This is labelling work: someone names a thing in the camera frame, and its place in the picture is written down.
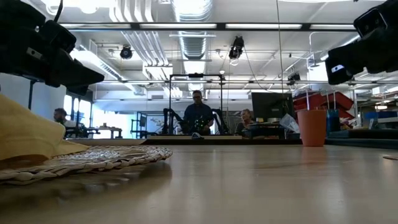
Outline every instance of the table surface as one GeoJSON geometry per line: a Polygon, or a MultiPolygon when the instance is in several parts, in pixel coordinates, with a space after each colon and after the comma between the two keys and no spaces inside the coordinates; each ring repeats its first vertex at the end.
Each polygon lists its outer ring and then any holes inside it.
{"type": "Polygon", "coordinates": [[[398,151],[168,146],[165,162],[0,186],[0,223],[398,223],[398,151]]]}

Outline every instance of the woven placemat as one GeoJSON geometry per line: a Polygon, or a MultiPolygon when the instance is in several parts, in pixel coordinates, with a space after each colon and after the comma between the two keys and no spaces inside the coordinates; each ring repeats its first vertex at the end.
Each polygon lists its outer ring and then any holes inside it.
{"type": "Polygon", "coordinates": [[[120,169],[165,160],[172,154],[156,146],[92,146],[84,152],[53,157],[40,166],[0,170],[0,184],[25,185],[68,174],[120,169]]]}

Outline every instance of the orange cup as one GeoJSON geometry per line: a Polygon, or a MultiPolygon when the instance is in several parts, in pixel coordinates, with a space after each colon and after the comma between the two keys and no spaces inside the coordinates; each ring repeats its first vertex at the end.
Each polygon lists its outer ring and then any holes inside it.
{"type": "Polygon", "coordinates": [[[326,137],[326,110],[299,111],[297,115],[303,146],[323,146],[326,137]]]}

